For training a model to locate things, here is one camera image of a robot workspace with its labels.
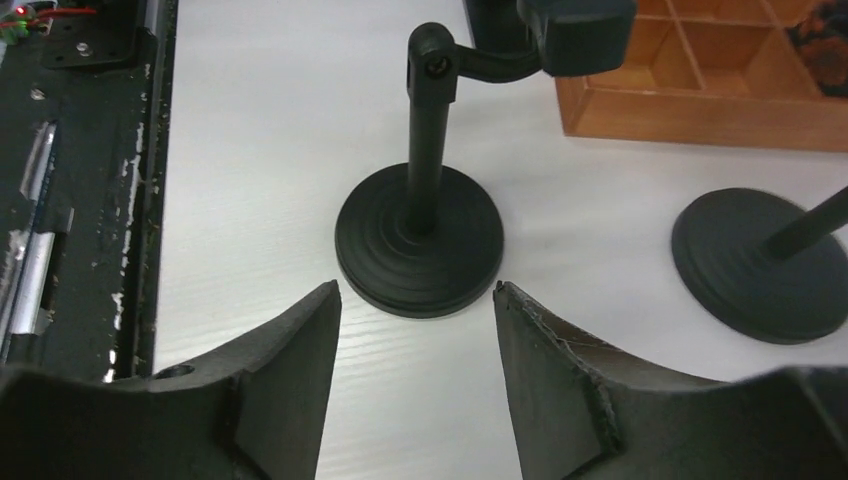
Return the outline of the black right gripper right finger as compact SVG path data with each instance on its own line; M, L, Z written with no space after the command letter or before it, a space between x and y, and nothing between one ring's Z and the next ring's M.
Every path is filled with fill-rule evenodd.
M843 479L847 371L786 367L736 382L667 369L493 293L526 479Z

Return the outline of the black round base phone stand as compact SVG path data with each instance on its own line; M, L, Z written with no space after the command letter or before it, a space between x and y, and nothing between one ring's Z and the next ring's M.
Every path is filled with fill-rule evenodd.
M672 229L677 272L717 320L756 340L800 344L847 320L847 192L811 210L751 188L690 203Z

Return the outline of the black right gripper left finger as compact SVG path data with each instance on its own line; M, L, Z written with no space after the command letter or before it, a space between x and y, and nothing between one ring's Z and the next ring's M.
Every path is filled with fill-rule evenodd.
M311 479L341 295L316 287L276 318L149 378L89 383L1 371L5 479Z

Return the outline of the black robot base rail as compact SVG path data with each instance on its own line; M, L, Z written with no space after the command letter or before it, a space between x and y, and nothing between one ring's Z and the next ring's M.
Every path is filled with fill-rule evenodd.
M1 360L153 371L175 1L1 5Z

